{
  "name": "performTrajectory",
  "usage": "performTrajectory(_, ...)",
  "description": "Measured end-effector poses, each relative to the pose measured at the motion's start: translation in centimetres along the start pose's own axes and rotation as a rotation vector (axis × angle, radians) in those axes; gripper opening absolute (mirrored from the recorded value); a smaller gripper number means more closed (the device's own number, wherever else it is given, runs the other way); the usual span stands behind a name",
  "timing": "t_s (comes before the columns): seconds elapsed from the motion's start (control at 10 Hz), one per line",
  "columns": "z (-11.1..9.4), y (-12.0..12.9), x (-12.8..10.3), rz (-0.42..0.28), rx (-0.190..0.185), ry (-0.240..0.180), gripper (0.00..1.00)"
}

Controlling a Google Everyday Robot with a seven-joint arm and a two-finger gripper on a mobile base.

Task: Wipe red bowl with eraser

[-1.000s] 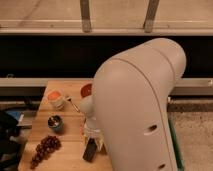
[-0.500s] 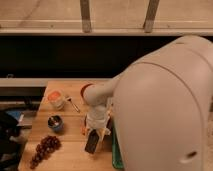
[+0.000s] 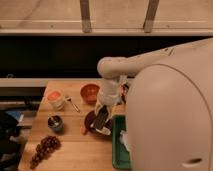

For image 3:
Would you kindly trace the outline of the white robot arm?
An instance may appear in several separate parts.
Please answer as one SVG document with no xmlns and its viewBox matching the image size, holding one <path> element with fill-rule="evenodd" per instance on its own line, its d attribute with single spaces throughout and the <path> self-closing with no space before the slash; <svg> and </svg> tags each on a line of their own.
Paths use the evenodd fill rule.
<svg viewBox="0 0 213 171">
<path fill-rule="evenodd" d="M 132 57 L 104 57 L 98 101 L 114 105 L 122 75 L 132 171 L 213 171 L 213 38 Z"/>
</svg>

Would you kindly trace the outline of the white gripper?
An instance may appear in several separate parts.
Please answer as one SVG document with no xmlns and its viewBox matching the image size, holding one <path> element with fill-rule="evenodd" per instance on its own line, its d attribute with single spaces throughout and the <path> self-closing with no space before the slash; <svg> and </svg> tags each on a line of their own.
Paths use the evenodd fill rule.
<svg viewBox="0 0 213 171">
<path fill-rule="evenodd" d="M 119 81 L 117 79 L 101 79 L 100 89 L 98 92 L 98 100 L 95 104 L 94 113 L 98 115 L 99 110 L 103 105 L 108 106 L 108 118 L 110 120 L 115 113 L 116 106 L 119 102 L 119 93 L 118 93 Z"/>
</svg>

